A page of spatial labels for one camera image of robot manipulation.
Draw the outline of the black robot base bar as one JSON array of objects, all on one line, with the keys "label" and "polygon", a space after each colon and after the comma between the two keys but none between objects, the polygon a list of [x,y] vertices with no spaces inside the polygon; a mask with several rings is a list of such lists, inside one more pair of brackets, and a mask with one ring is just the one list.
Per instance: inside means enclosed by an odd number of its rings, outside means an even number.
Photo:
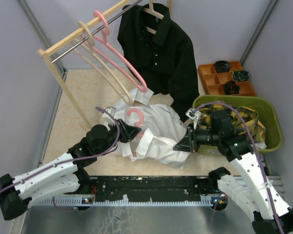
[{"label": "black robot base bar", "polygon": [[206,176],[92,176],[73,194],[90,195],[91,202],[120,202],[126,196],[130,203],[203,202],[210,196],[213,209],[222,211],[228,197],[221,194]]}]

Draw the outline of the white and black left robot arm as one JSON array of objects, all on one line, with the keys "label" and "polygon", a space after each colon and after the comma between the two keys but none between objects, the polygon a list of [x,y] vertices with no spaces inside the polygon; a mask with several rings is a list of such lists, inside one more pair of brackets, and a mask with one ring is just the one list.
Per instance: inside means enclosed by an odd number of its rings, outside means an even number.
[{"label": "white and black left robot arm", "polygon": [[15,177],[0,178],[0,210],[4,220],[12,220],[42,200],[62,194],[85,194],[92,187],[85,167],[109,153],[118,142],[129,143],[140,132],[118,119],[105,127],[95,125],[80,142],[57,159]]}]

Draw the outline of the white collared shirt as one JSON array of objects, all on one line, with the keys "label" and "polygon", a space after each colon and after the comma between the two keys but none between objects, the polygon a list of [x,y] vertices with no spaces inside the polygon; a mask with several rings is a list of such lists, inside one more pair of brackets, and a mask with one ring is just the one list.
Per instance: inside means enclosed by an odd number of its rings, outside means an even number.
[{"label": "white collared shirt", "polygon": [[[122,119],[126,124],[133,126],[134,121],[126,115],[129,108],[138,108],[144,115],[141,129],[144,134],[136,149],[137,159],[152,158],[159,163],[169,164],[174,168],[182,169],[189,156],[187,152],[174,151],[173,146],[185,135],[186,127],[179,115],[166,104],[149,104],[153,91],[150,89],[142,93],[135,88],[129,92],[134,101],[140,106],[128,106],[122,99],[113,107],[116,108],[115,119]],[[119,143],[115,154],[130,158],[130,143]]]}]

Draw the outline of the yellow black plaid shirt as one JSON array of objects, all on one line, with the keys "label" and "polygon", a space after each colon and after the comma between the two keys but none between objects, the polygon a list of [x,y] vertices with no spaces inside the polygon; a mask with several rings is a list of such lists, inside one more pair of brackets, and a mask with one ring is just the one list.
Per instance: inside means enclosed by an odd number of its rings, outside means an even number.
[{"label": "yellow black plaid shirt", "polygon": [[[236,107],[235,110],[245,121],[252,138],[255,143],[265,142],[266,138],[266,127],[259,120],[259,115],[256,110],[249,107],[240,106]],[[238,135],[245,135],[250,141],[249,135],[247,134],[246,128],[242,123],[240,117],[235,111],[228,107],[220,104],[208,105],[199,110],[201,112],[201,119],[199,120],[198,127],[203,130],[211,129],[211,114],[215,111],[226,111],[231,117],[231,122],[234,126],[234,132]]]}]

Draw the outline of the black garment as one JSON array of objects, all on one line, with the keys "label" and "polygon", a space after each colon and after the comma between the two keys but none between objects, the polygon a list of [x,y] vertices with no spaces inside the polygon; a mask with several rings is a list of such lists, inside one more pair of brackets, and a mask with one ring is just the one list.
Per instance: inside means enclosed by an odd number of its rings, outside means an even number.
[{"label": "black garment", "polygon": [[122,15],[118,33],[124,57],[145,80],[154,94],[170,95],[171,107],[186,121],[186,111],[199,96],[193,44],[171,18],[169,8],[154,3],[162,19],[135,5]]}]

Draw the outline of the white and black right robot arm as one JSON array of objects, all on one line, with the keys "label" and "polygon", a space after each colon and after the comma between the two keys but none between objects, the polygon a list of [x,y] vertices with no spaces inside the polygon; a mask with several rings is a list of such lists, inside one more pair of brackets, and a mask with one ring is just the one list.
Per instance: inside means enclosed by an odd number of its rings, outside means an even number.
[{"label": "white and black right robot arm", "polygon": [[261,170],[255,151],[246,136],[233,129],[227,111],[211,115],[211,129],[198,127],[201,113],[190,108],[186,115],[193,120],[185,136],[173,147],[175,151],[196,152],[202,145],[216,146],[243,178],[246,188],[230,172],[220,167],[209,172],[209,189],[223,192],[239,206],[252,222],[257,234],[288,234],[293,231],[293,208],[279,195]]}]

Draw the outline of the pink plastic hanger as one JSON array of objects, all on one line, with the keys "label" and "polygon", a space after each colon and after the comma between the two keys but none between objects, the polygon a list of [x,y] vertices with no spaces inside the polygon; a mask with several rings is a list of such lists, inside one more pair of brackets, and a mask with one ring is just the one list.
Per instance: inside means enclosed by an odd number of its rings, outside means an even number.
[{"label": "pink plastic hanger", "polygon": [[[95,55],[95,52],[97,52],[104,59],[106,59],[110,64],[112,64],[115,68],[117,68],[124,76],[126,76],[135,85],[135,87],[137,87],[142,93],[146,93],[148,91],[147,84],[145,80],[142,78],[142,76],[139,74],[139,72],[133,67],[133,65],[131,65],[131,63],[123,55],[120,54],[120,52],[117,49],[115,49],[111,44],[109,44],[107,40],[107,36],[110,35],[110,27],[104,15],[101,12],[96,10],[93,12],[93,17],[98,17],[103,23],[104,28],[101,30],[102,37],[100,38],[96,35],[92,35],[90,32],[90,29],[86,26],[86,24],[83,23],[82,21],[78,21],[78,26],[84,29],[87,35],[90,37],[90,39],[86,39],[86,41],[82,43],[82,46],[85,46],[85,49],[91,55]],[[134,76],[137,78],[140,84],[128,73],[126,73],[120,66],[118,66],[113,60],[111,60],[104,53],[98,50],[95,47],[96,40],[100,42],[102,45],[104,45],[107,49],[109,49],[114,55],[116,55],[134,74]]]}]

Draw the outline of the beige wooden hanger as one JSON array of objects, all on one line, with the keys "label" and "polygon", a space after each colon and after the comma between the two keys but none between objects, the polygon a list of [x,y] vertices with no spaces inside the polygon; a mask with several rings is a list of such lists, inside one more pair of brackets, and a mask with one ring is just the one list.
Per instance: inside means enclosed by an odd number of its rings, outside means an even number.
[{"label": "beige wooden hanger", "polygon": [[132,106],[134,103],[134,98],[129,93],[129,91],[125,88],[121,80],[118,76],[111,70],[111,68],[103,61],[98,54],[108,61],[111,65],[114,66],[119,72],[121,72],[126,78],[130,81],[132,77],[120,66],[118,66],[115,62],[113,62],[109,57],[103,54],[100,50],[94,47],[95,41],[94,38],[87,39],[86,42],[82,43],[83,49],[85,49],[88,54],[93,57],[103,68],[107,70],[109,76],[105,75],[98,66],[96,66],[90,59],[88,59],[85,55],[83,55],[79,50],[74,49],[74,52],[78,54],[83,60],[85,60],[95,71],[97,71],[106,81],[107,83],[113,88],[113,90],[120,96],[120,98],[129,106]]}]

